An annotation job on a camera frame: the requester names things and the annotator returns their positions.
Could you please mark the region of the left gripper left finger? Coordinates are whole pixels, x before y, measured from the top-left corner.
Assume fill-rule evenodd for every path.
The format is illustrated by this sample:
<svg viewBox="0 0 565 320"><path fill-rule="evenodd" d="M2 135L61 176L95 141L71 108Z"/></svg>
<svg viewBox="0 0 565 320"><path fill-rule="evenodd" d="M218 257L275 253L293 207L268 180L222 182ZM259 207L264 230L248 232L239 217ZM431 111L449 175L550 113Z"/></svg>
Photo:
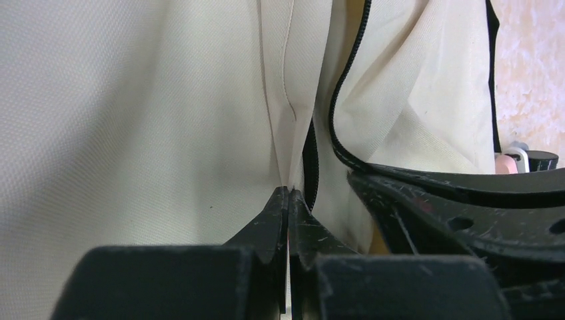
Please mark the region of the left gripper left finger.
<svg viewBox="0 0 565 320"><path fill-rule="evenodd" d="M279 319L286 187L222 245L105 246L74 268L53 319Z"/></svg>

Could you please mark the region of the beige canvas student bag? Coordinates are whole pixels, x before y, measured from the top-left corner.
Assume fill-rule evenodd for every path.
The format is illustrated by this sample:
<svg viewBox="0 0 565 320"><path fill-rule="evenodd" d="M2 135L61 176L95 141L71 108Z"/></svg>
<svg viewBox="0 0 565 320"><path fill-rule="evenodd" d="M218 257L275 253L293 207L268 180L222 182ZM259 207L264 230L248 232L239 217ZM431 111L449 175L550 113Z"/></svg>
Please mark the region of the beige canvas student bag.
<svg viewBox="0 0 565 320"><path fill-rule="evenodd" d="M2 1L1 318L102 245L222 243L281 185L368 253L328 132L368 163L493 173L484 1Z"/></svg>

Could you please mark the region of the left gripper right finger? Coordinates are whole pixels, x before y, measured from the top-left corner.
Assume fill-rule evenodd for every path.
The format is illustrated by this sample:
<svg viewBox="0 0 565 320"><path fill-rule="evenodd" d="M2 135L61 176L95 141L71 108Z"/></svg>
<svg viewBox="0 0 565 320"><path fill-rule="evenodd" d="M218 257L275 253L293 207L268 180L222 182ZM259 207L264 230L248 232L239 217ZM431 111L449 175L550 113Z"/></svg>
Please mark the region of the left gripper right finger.
<svg viewBox="0 0 565 320"><path fill-rule="evenodd" d="M288 204L293 319L510 319L480 260L463 255L361 255L308 210Z"/></svg>

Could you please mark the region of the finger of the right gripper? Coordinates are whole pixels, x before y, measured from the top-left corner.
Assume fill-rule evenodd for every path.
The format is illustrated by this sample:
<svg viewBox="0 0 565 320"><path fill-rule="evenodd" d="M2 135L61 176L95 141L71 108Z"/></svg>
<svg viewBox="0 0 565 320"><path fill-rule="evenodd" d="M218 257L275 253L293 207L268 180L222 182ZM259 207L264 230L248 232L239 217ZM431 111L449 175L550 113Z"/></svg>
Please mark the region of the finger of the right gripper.
<svg viewBox="0 0 565 320"><path fill-rule="evenodd" d="M548 208L564 205L564 169L507 175L415 171L367 164L362 174L421 188L460 203L497 208Z"/></svg>
<svg viewBox="0 0 565 320"><path fill-rule="evenodd" d="M564 205L460 203L382 177L348 182L393 253L470 255L495 276L515 319L564 318Z"/></svg>

